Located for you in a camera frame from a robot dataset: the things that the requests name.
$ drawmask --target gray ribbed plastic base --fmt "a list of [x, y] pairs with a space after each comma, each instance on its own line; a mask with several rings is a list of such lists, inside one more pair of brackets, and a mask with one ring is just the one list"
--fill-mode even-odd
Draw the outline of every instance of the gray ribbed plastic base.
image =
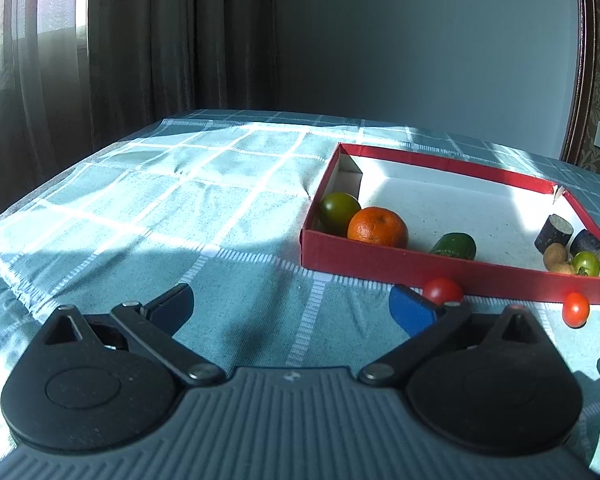
[[424, 428], [397, 391], [365, 386], [345, 368], [238, 368], [193, 389], [158, 431], [91, 456], [20, 446], [0, 480], [583, 480], [567, 450], [479, 456]]

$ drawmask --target blue tablecloth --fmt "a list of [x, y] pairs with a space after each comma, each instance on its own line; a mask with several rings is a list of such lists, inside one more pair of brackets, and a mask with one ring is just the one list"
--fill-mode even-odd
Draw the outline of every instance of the blue tablecloth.
[[[0, 390], [56, 306], [103, 313], [177, 282], [191, 284], [196, 308], [176, 339], [226, 370], [348, 365], [356, 373], [404, 341], [389, 315], [390, 285], [299, 266], [300, 225], [337, 142], [546, 177], [568, 187], [600, 226], [600, 176], [468, 137], [244, 110], [163, 120], [0, 218]], [[481, 312], [507, 303], [470, 301]], [[575, 331], [562, 322], [560, 305], [527, 304], [584, 391], [569, 445], [600, 471], [600, 306]], [[0, 458], [12, 446], [0, 414]]]

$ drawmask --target potato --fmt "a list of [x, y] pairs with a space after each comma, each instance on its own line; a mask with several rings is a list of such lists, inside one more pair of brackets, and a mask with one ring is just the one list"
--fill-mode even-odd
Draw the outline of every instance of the potato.
[[567, 261], [569, 253], [564, 245], [559, 243], [551, 244], [546, 248], [542, 261], [547, 270], [551, 270], [553, 264], [561, 264]]
[[558, 274], [575, 274], [576, 271], [571, 264], [567, 262], [557, 262], [549, 267], [549, 272], [557, 272]]

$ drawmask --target red cherry tomato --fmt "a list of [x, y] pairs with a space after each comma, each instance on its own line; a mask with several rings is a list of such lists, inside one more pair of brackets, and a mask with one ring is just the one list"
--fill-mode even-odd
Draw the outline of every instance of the red cherry tomato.
[[448, 278], [431, 280], [424, 286], [422, 295], [437, 306], [442, 306], [447, 301], [462, 301], [464, 298], [462, 287]]
[[583, 326], [589, 317], [589, 300], [579, 292], [568, 294], [562, 305], [562, 320], [571, 328]]

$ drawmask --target orange fruit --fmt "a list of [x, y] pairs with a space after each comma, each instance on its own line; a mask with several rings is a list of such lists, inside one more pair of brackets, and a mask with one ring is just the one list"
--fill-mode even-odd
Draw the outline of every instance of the orange fruit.
[[396, 213], [382, 207], [365, 207], [349, 222], [347, 238], [369, 244], [405, 248], [409, 241], [407, 226]]

